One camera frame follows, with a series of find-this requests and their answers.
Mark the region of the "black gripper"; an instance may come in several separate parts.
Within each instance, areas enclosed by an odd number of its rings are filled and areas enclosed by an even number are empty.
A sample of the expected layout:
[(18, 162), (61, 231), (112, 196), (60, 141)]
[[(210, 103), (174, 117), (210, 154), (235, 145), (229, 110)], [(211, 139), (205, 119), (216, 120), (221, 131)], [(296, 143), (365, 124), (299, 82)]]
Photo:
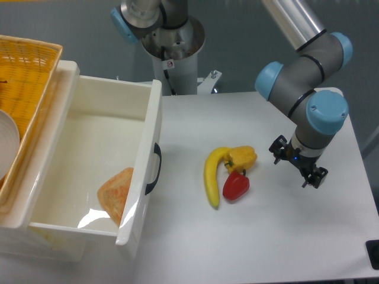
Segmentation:
[(304, 178), (304, 183), (302, 184), (303, 188), (310, 185), (315, 189), (318, 189), (328, 174), (327, 169), (315, 166), (316, 161), (319, 158), (318, 156), (302, 156), (300, 154), (300, 149), (294, 149), (292, 145), (287, 143), (287, 140), (283, 135), (280, 135), (273, 141), (269, 147), (269, 152), (272, 153), (275, 158), (274, 164), (278, 164), (281, 160), (286, 160), (300, 171)]

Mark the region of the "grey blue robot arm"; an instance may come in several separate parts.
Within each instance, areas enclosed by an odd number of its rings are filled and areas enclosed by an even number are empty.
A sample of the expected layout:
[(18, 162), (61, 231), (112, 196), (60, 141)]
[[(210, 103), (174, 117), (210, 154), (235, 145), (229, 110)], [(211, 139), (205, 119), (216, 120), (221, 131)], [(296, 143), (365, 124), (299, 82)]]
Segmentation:
[[(290, 140), (278, 137), (269, 150), (317, 188), (327, 175), (317, 160), (349, 113), (341, 94), (318, 86), (350, 61), (353, 47), (345, 35), (327, 32), (304, 1), (264, 1), (264, 7), (298, 54), (288, 66), (269, 63), (255, 81), (256, 91), (296, 125)], [(142, 43), (165, 95), (200, 93), (197, 55), (205, 32), (187, 1), (123, 1), (111, 19), (126, 42)]]

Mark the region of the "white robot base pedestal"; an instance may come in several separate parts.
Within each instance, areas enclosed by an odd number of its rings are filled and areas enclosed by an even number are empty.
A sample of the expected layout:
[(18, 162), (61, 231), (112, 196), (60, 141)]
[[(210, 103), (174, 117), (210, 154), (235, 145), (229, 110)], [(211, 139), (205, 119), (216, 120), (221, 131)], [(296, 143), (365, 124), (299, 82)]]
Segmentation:
[(192, 16), (178, 29), (158, 28), (142, 38), (164, 96), (197, 94), (198, 53), (204, 42), (204, 27)]

